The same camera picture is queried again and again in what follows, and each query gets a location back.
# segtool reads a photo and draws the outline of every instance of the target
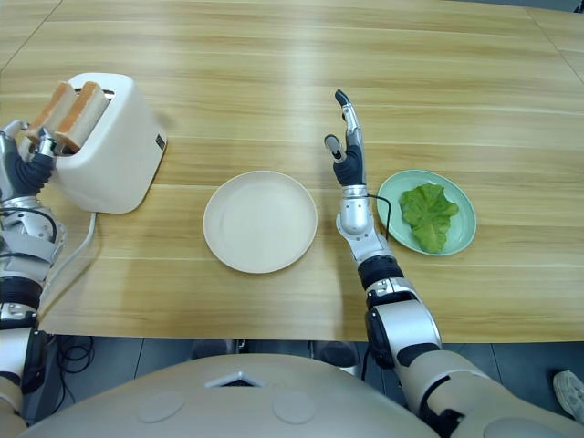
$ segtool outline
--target plate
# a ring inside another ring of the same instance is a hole
[[[402,219],[402,209],[399,202],[403,192],[426,183],[440,184],[444,188],[446,199],[451,203],[457,203],[459,209],[458,214],[450,218],[446,243],[443,251],[438,254],[427,253],[420,248],[420,244],[412,234],[412,228]],[[413,251],[428,256],[450,256],[465,249],[475,238],[476,213],[473,205],[460,187],[443,176],[428,171],[399,172],[385,180],[381,185],[379,196],[383,196],[391,202],[390,234],[395,240]],[[377,211],[384,227],[387,224],[387,210],[387,204],[378,200]]]
[[[215,256],[238,271],[264,274],[296,262],[317,231],[317,207],[307,189],[283,173],[235,176],[213,194],[203,217]]]

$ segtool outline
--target power cord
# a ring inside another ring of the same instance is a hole
[[[79,256],[79,254],[81,254],[85,250],[85,248],[87,248],[89,246],[89,244],[91,244],[91,241],[93,240],[93,235],[95,234],[95,223],[96,223],[97,217],[98,217],[98,214],[96,212],[93,212],[91,214],[91,217],[89,218],[88,233],[86,234],[85,239],[83,239],[83,242],[81,242],[81,245],[79,245],[78,248],[75,251],[73,251],[73,253],[71,253],[71,255],[69,257],[67,257],[67,259],[65,259],[63,264],[57,268],[57,270],[55,271],[53,276],[51,276],[51,278],[49,278],[47,280],[47,282],[45,283],[45,289],[43,290],[43,294],[41,295],[41,304],[43,304],[43,305],[45,304],[45,300],[48,298],[48,295],[49,295],[48,291],[50,290],[53,283],[55,283],[55,280],[61,275],[63,270],[65,270],[65,268],[73,260],[75,260]]]
[[[365,376],[367,376],[367,362],[369,362],[369,356],[371,354],[371,348],[368,345],[365,350],[365,355],[363,356],[363,366],[361,367],[361,380],[365,381]]]
[[[67,395],[70,397],[73,403],[77,402],[75,396],[73,395],[73,392],[71,392],[71,389],[67,386],[67,382],[65,381],[65,375],[79,374],[80,372],[89,368],[89,365],[91,365],[91,363],[93,362],[93,359],[95,358],[93,337],[87,336],[85,338],[88,338],[89,340],[86,345],[73,344],[67,346],[68,341],[70,341],[71,339],[75,340],[74,336],[57,337],[57,366],[59,369],[58,373],[59,379],[61,380],[61,398],[57,406],[55,406],[55,409],[53,409],[51,415],[61,408],[63,402],[67,398]],[[71,367],[72,363],[79,364],[83,360],[85,362],[80,367],[79,365]]]
[[[390,200],[384,198],[383,196],[378,196],[377,194],[367,193],[368,198],[375,198],[384,201],[387,204],[387,219],[385,221],[385,240],[390,238],[390,215],[391,215],[391,203]]]

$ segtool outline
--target black wire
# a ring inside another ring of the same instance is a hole
[[[367,362],[369,361],[369,356],[371,354],[371,348],[368,345],[365,350],[365,355],[363,356],[363,366],[361,367],[361,380],[365,381],[365,376],[367,375]]]
[[[61,398],[57,404],[57,406],[55,406],[55,409],[53,409],[53,413],[57,412],[61,406],[63,405],[63,402],[65,401],[65,399],[67,398],[67,396],[69,396],[69,398],[73,401],[73,403],[76,403],[77,400],[75,399],[75,396],[73,395],[73,392],[71,391],[71,389],[68,387],[67,382],[65,381],[65,375],[66,374],[79,374],[80,372],[86,370],[89,365],[91,365],[91,362],[93,362],[93,359],[95,358],[95,349],[93,347],[93,337],[89,336],[89,344],[88,345],[70,345],[68,347],[65,347],[65,344],[68,340],[73,339],[73,336],[65,336],[65,337],[61,337],[59,336],[57,338],[57,366],[59,369],[59,379],[61,380]],[[81,354],[79,355],[72,355],[71,353],[73,353],[73,351],[82,351]],[[85,363],[81,366],[81,367],[76,367],[76,368],[70,368],[69,367],[69,363],[73,362],[73,363],[78,363],[81,362],[82,360],[85,361]]]
[[[384,198],[383,196],[378,196],[376,194],[371,194],[371,193],[367,193],[367,197],[368,198],[381,199],[382,201],[384,201],[385,203],[387,203],[387,219],[385,221],[385,240],[388,240],[390,238],[390,214],[391,214],[391,203],[390,203],[390,200],[387,199],[387,198]]]
[[[57,240],[57,224],[55,223],[55,220],[51,216],[49,216],[48,214],[40,212],[38,210],[35,210],[34,208],[6,207],[6,208],[0,209],[0,216],[8,216],[9,215],[9,214],[6,214],[5,212],[34,213],[34,214],[38,214],[39,216],[45,217],[51,223],[51,228],[53,228],[53,235],[51,237],[51,243],[54,244],[55,241]]]
[[[33,255],[25,254],[25,253],[3,253],[3,254],[0,254],[0,258],[8,258],[8,257],[33,257]]]

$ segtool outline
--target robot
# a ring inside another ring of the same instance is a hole
[[[317,360],[270,354],[215,356],[160,370],[75,404],[30,428],[23,393],[44,379],[47,335],[37,328],[40,295],[65,227],[37,199],[57,142],[41,132],[30,152],[0,131],[0,431],[5,438],[354,436],[582,437],[584,427],[519,400],[468,360],[442,350],[440,333],[369,207],[357,114],[340,90],[346,148],[325,138],[341,186],[339,233],[365,290],[365,324],[376,362],[394,369],[406,410],[347,372]]]

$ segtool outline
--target white cable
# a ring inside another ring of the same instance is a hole
[[[48,296],[47,292],[49,291],[55,280],[58,278],[58,276],[63,272],[63,270],[68,266],[69,263],[75,260],[79,256],[79,254],[81,254],[85,250],[85,248],[87,248],[89,244],[91,244],[91,241],[93,240],[93,235],[95,234],[95,221],[97,217],[98,214],[96,212],[93,212],[91,214],[91,217],[89,218],[89,229],[87,235],[85,236],[85,239],[83,240],[83,242],[81,242],[81,245],[79,245],[78,248],[75,251],[73,251],[69,257],[67,257],[63,264],[58,267],[58,269],[55,271],[55,274],[53,274],[53,276],[47,280],[47,282],[45,283],[45,290],[43,290],[41,298]]]

